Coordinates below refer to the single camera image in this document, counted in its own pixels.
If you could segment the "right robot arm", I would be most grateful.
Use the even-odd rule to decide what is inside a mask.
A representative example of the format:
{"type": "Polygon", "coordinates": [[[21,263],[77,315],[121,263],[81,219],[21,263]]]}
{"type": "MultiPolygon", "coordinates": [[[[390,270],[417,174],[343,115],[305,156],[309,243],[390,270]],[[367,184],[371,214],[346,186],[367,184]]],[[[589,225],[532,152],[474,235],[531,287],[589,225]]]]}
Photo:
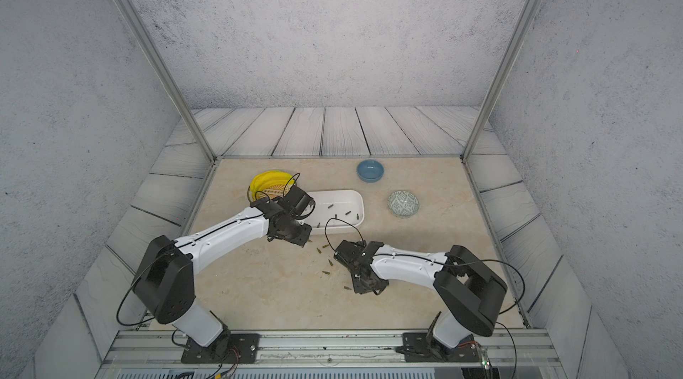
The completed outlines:
{"type": "Polygon", "coordinates": [[[392,281],[436,291],[448,312],[430,328],[438,346],[453,350],[468,336],[492,336],[508,286],[485,262],[463,246],[419,253],[382,242],[343,240],[334,259],[351,275],[353,291],[380,295],[392,281]]]}

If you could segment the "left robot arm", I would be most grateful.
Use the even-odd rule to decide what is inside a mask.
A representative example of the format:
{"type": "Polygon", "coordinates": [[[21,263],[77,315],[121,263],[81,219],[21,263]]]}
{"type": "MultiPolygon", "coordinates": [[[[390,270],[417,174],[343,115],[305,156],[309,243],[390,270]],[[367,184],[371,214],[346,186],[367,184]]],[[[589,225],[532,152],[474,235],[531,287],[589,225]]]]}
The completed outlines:
{"type": "Polygon", "coordinates": [[[195,276],[222,256],[267,238],[304,247],[312,228],[303,220],[316,202],[293,186],[283,197],[252,201],[246,209],[211,228],[170,239],[162,235],[148,245],[131,284],[160,324],[171,324],[202,348],[225,340],[229,329],[197,299],[195,276]]]}

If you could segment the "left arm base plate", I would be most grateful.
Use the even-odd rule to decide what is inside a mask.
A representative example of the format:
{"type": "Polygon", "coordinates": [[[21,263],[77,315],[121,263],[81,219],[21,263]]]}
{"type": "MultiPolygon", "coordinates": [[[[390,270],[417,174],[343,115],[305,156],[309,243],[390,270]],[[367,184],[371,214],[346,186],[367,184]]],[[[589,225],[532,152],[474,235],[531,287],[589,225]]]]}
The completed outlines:
{"type": "Polygon", "coordinates": [[[259,334],[254,333],[225,332],[208,347],[189,338],[181,356],[181,364],[254,364],[260,338],[259,334]]]}

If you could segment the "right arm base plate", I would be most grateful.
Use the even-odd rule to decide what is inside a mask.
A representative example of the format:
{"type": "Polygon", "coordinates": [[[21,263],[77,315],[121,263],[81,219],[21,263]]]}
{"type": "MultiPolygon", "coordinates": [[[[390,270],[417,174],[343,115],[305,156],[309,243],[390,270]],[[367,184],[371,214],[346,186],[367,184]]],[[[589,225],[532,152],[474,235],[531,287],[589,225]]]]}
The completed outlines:
{"type": "Polygon", "coordinates": [[[480,362],[480,350],[473,335],[467,335],[454,348],[448,348],[427,332],[404,333],[402,345],[395,351],[405,362],[480,362]]]}

